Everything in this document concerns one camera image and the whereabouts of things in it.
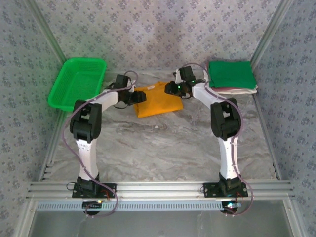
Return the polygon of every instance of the patterned wallpaper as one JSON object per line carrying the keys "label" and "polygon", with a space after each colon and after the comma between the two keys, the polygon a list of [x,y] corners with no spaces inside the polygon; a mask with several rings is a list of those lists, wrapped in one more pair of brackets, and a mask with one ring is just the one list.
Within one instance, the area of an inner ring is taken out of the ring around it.
{"label": "patterned wallpaper", "polygon": [[56,119],[47,97],[60,65],[23,1],[0,1],[0,236],[13,235]]}
{"label": "patterned wallpaper", "polygon": [[255,77],[276,157],[316,237],[316,2],[295,0]]}
{"label": "patterned wallpaper", "polygon": [[67,58],[108,69],[250,60],[280,0],[36,0]]}

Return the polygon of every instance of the green towel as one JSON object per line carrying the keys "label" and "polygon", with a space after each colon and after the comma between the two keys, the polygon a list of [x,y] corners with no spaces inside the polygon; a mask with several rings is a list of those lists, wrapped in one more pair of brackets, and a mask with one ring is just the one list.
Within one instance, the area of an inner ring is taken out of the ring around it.
{"label": "green towel", "polygon": [[250,62],[210,62],[210,87],[239,87],[254,89],[256,80],[253,77]]}

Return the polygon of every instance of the orange cloth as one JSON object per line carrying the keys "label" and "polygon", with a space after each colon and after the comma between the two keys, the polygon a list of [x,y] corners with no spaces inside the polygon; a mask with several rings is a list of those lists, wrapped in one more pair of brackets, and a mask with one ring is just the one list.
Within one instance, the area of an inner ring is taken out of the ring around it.
{"label": "orange cloth", "polygon": [[135,88],[135,91],[143,91],[147,100],[134,105],[139,118],[172,112],[183,109],[181,98],[164,92],[167,82],[159,81],[154,85]]}

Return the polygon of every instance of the marble surface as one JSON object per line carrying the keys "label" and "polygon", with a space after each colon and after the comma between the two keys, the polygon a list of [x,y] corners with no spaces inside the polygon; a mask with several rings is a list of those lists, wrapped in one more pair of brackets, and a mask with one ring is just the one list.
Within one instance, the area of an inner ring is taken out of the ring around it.
{"label": "marble surface", "polygon": [[[106,83],[116,74],[107,73]],[[172,72],[141,73],[139,86],[173,80]],[[236,95],[245,128],[238,140],[238,164],[245,179],[276,178],[273,162],[251,95]],[[183,110],[138,118],[133,106],[102,114],[97,163],[102,181],[218,180],[220,151],[202,102],[183,101]],[[67,130],[67,140],[77,151]],[[60,140],[51,180],[76,180],[79,163]]]}

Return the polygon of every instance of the purple cable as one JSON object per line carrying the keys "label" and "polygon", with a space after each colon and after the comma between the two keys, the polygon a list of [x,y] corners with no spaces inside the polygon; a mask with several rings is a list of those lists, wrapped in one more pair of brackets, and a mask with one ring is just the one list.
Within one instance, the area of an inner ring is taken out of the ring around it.
{"label": "purple cable", "polygon": [[[188,63],[188,64],[185,64],[183,67],[188,66],[188,65],[192,65],[192,64],[193,64],[193,65],[200,66],[204,71],[207,72],[208,77],[209,77],[209,79],[210,79],[209,72],[208,72],[201,64],[199,64],[199,63]],[[241,212],[241,213],[234,214],[234,216],[238,216],[238,215],[242,215],[242,214],[246,213],[246,212],[250,209],[250,207],[252,206],[252,203],[253,203],[253,199],[254,199],[253,189],[252,189],[251,185],[250,185],[247,181],[245,181],[245,180],[242,178],[242,176],[238,173],[237,168],[236,168],[236,163],[235,163],[235,157],[234,157],[234,156],[235,156],[235,154],[234,154],[234,149],[235,149],[235,148],[234,148],[234,140],[235,140],[235,138],[237,138],[237,137],[241,134],[241,131],[242,131],[242,129],[243,129],[243,117],[242,117],[242,113],[241,113],[241,111],[240,111],[240,109],[238,108],[237,105],[235,105],[232,101],[228,100],[227,98],[222,97],[222,96],[220,96],[220,95],[217,95],[216,93],[213,93],[212,91],[210,91],[210,90],[208,89],[207,86],[209,85],[209,81],[207,81],[207,82],[205,83],[205,86],[204,86],[205,90],[206,90],[210,95],[212,95],[213,97],[215,97],[215,98],[217,98],[217,99],[224,100],[225,102],[227,102],[227,103],[229,103],[230,105],[232,105],[232,106],[237,110],[237,112],[238,112],[238,114],[239,114],[239,116],[240,116],[240,129],[239,129],[239,131],[236,133],[236,135],[232,138],[232,142],[231,142],[231,144],[232,144],[232,163],[233,163],[233,168],[234,168],[234,171],[235,171],[237,177],[249,187],[250,192],[251,192],[251,199],[250,199],[250,204],[249,204],[249,206],[247,207],[246,210],[244,210],[244,211]]]}
{"label": "purple cable", "polygon": [[69,151],[71,151],[71,152],[76,156],[76,158],[78,159],[80,165],[82,166],[82,168],[84,169],[84,171],[86,172],[86,174],[89,176],[89,178],[90,178],[93,182],[95,182],[95,183],[97,183],[98,185],[101,185],[102,187],[104,187],[104,188],[108,189],[109,191],[111,191],[111,192],[114,194],[115,199],[116,199],[116,203],[115,203],[115,206],[114,206],[113,210],[112,210],[112,211],[109,211],[108,213],[103,214],[103,215],[97,215],[97,216],[91,216],[91,215],[89,215],[89,214],[87,213],[87,210],[89,209],[89,207],[90,207],[91,205],[88,205],[88,206],[85,208],[85,211],[84,211],[85,214],[87,215],[87,217],[91,217],[91,218],[94,218],[94,217],[106,217],[106,216],[109,216],[109,215],[113,214],[113,213],[115,212],[115,210],[117,209],[117,207],[118,207],[119,198],[118,198],[116,192],[115,192],[113,189],[111,189],[109,186],[107,186],[107,185],[105,185],[105,184],[102,184],[101,182],[97,181],[95,178],[92,177],[92,175],[89,173],[89,171],[88,171],[88,170],[86,169],[86,167],[84,166],[84,164],[83,164],[83,162],[82,162],[80,156],[68,145],[68,143],[67,143],[67,141],[66,141],[66,138],[65,138],[65,131],[66,131],[66,129],[68,128],[68,125],[69,125],[71,119],[75,116],[75,114],[76,114],[77,112],[79,112],[79,111],[80,111],[83,107],[85,107],[87,104],[89,104],[89,103],[91,103],[91,102],[93,102],[93,101],[99,99],[100,97],[104,96],[105,94],[108,94],[108,93],[111,93],[111,92],[116,92],[116,91],[127,90],[127,89],[129,90],[130,88],[132,88],[132,86],[134,86],[134,85],[137,83],[137,81],[138,81],[138,74],[137,74],[135,71],[133,71],[133,70],[128,70],[128,71],[126,71],[126,72],[124,73],[124,75],[126,75],[126,74],[129,73],[129,72],[132,72],[132,73],[134,73],[134,74],[136,75],[136,81],[135,81],[134,83],[132,83],[131,86],[128,86],[128,87],[125,87],[125,88],[120,88],[120,89],[107,90],[107,91],[102,92],[101,94],[95,96],[94,98],[87,100],[87,101],[84,102],[82,105],[80,105],[80,106],[69,116],[69,118],[67,119],[67,121],[66,121],[66,123],[65,123],[65,125],[64,125],[64,128],[63,128],[63,132],[62,132],[62,139],[63,139],[63,142],[65,143],[65,145],[66,145],[66,147],[69,149]]}

